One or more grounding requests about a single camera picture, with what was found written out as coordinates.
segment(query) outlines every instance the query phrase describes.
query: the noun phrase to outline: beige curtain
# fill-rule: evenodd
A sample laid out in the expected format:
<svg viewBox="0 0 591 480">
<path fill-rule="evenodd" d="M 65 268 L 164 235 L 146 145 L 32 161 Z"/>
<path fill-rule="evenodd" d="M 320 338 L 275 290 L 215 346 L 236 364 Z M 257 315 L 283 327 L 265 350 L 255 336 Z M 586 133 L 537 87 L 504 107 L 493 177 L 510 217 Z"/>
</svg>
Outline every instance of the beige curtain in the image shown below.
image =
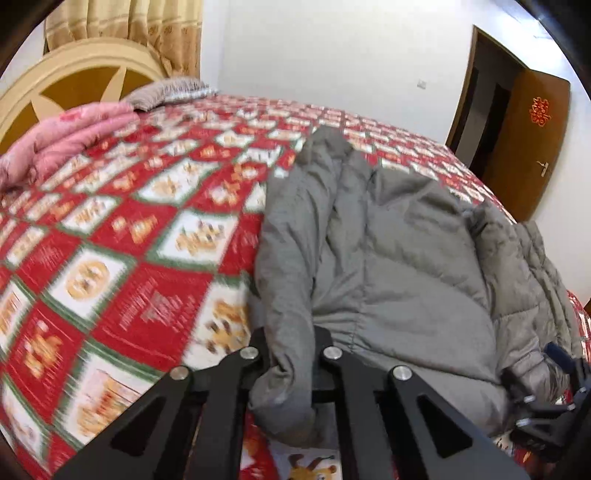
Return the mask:
<svg viewBox="0 0 591 480">
<path fill-rule="evenodd" d="M 203 0 L 65 0 L 46 19 L 49 51 L 83 38 L 127 38 L 169 76 L 199 77 Z"/>
</svg>

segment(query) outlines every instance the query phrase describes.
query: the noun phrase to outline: pink blanket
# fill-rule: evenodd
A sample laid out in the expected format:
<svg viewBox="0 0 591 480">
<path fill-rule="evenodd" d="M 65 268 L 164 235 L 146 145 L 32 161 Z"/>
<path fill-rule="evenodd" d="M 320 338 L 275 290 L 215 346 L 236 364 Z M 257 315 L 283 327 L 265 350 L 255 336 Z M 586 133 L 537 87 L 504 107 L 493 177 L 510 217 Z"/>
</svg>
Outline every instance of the pink blanket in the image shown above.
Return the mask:
<svg viewBox="0 0 591 480">
<path fill-rule="evenodd" d="M 39 172 L 47 173 L 51 168 L 59 166 L 59 162 L 82 152 L 92 141 L 125 125 L 121 123 L 123 116 L 126 115 L 126 123 L 137 119 L 132 110 L 133 107 L 126 102 L 89 103 L 39 122 L 0 158 L 0 192 L 22 182 L 33 166 L 36 171 L 33 172 L 33 176 L 39 175 Z M 121 121 L 115 121 L 113 118 L 116 117 Z M 66 148 L 63 142 L 55 145 L 60 141 L 73 141 L 77 148 L 74 149 L 74 145 Z M 54 152 L 52 146 L 58 147 L 55 154 L 49 153 Z M 68 156 L 60 157 L 57 154 L 59 151 Z"/>
<path fill-rule="evenodd" d="M 103 120 L 90 127 L 69 135 L 59 142 L 41 150 L 33 159 L 30 181 L 44 181 L 58 170 L 66 161 L 96 143 L 101 138 L 125 127 L 139 119 L 137 113 L 124 113 Z"/>
</svg>

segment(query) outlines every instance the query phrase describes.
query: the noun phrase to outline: door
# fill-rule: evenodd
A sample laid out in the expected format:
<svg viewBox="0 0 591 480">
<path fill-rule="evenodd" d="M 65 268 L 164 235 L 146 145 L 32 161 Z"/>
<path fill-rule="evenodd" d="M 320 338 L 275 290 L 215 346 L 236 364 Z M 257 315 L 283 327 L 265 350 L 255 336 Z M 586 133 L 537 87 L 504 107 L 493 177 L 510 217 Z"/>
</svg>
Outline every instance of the door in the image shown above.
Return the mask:
<svg viewBox="0 0 591 480">
<path fill-rule="evenodd" d="M 564 79 L 524 69 L 515 80 L 482 180 L 518 222 L 529 220 L 552 175 L 569 101 Z"/>
</svg>

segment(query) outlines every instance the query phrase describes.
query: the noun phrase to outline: red patterned bedspread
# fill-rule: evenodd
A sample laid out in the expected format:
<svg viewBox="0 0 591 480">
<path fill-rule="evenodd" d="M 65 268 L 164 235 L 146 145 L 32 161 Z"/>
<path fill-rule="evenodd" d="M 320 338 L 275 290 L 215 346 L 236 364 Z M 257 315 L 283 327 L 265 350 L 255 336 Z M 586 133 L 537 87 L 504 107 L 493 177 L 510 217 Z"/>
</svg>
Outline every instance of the red patterned bedspread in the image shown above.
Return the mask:
<svg viewBox="0 0 591 480">
<path fill-rule="evenodd" d="M 144 115 L 2 198 L 0 430 L 34 478 L 173 366 L 209 367 L 248 343 L 265 179 L 289 175 L 319 125 L 340 128 L 373 165 L 503 209 L 446 147 L 351 113 L 218 96 Z M 249 422 L 241 478 L 287 479 L 294 452 Z M 320 459 L 318 478 L 341 478 L 338 452 L 303 453 L 302 465 Z"/>
</svg>

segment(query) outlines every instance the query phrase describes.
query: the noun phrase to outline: wooden headboard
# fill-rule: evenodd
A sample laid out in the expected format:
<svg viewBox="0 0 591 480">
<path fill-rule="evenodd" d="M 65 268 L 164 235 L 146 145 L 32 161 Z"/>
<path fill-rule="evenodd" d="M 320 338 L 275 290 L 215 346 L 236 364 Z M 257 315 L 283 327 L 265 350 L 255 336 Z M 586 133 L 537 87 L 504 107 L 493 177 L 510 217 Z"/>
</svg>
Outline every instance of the wooden headboard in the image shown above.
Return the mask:
<svg viewBox="0 0 591 480">
<path fill-rule="evenodd" d="M 0 155 L 40 120 L 91 102 L 116 102 L 165 78 L 146 47 L 118 38 L 90 38 L 52 51 L 0 98 Z"/>
</svg>

